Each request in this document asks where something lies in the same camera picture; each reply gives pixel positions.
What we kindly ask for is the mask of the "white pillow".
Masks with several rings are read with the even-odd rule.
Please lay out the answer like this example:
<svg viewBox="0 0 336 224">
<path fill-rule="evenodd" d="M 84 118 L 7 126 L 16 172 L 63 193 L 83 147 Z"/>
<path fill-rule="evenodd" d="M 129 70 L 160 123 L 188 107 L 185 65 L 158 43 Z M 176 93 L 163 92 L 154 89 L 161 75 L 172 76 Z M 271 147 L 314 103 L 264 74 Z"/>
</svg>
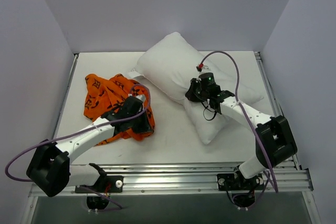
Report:
<svg viewBox="0 0 336 224">
<path fill-rule="evenodd" d="M 174 32 L 146 51 L 128 75 L 132 79 L 148 79 L 170 99 L 183 105 L 196 127 L 199 139 L 207 145 L 231 119 L 217 115 L 215 119 L 208 121 L 212 114 L 205 112 L 202 104 L 191 102 L 185 96 L 191 80 L 199 75 L 196 66 L 203 57 L 180 33 Z"/>
</svg>

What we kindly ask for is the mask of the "orange patterned pillowcase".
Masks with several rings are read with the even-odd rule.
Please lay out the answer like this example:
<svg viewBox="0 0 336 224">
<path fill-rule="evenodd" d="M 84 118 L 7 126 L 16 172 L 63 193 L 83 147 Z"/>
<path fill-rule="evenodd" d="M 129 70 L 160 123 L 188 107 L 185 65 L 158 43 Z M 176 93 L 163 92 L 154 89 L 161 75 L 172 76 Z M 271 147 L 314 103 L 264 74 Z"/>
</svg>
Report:
<svg viewBox="0 0 336 224">
<path fill-rule="evenodd" d="M 145 87 L 140 86 L 139 82 L 128 79 L 122 74 L 117 74 L 110 79 L 104 79 L 96 74 L 89 74 L 85 77 L 87 95 L 84 104 L 83 114 L 88 119 L 95 121 L 99 116 L 108 111 L 118 112 L 129 94 L 145 95 L 144 105 L 148 104 L 149 92 Z M 149 122 L 149 130 L 141 133 L 138 130 L 129 129 L 126 132 L 118 133 L 116 136 L 101 141 L 98 145 L 107 145 L 120 138 L 133 138 L 136 141 L 142 141 L 151 136 L 155 129 L 155 120 L 153 111 L 148 108 L 143 114 Z"/>
</svg>

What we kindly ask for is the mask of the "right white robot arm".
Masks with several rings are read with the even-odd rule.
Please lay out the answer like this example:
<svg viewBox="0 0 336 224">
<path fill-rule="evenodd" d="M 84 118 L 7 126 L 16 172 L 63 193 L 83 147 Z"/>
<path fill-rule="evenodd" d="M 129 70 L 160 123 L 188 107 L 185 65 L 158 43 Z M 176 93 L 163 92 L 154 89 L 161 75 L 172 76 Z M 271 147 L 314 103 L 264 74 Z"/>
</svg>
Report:
<svg viewBox="0 0 336 224">
<path fill-rule="evenodd" d="M 213 73 L 202 73 L 198 78 L 191 79 L 185 96 L 191 102 L 207 103 L 216 115 L 230 117 L 254 134 L 255 153 L 238 166 L 238 171 L 233 175 L 236 187 L 246 188 L 253 177 L 276 167 L 297 153 L 295 139 L 284 116 L 264 114 L 239 101 L 236 94 L 222 90 L 216 84 Z"/>
</svg>

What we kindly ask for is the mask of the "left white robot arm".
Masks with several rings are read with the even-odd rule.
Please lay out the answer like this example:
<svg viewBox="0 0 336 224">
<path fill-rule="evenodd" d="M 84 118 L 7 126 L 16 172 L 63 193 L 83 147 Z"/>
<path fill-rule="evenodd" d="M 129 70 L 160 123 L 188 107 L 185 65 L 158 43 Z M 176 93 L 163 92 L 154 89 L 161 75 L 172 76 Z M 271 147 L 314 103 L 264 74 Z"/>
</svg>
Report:
<svg viewBox="0 0 336 224">
<path fill-rule="evenodd" d="M 118 111 L 110 110 L 89 126 L 76 132 L 64 142 L 41 142 L 27 169 L 27 176 L 48 196 L 54 197 L 70 186 L 88 187 L 103 192 L 109 185 L 122 187 L 122 182 L 112 182 L 97 164 L 73 164 L 80 155 L 98 143 L 134 130 L 136 133 L 152 131 L 145 95 L 129 96 Z"/>
</svg>

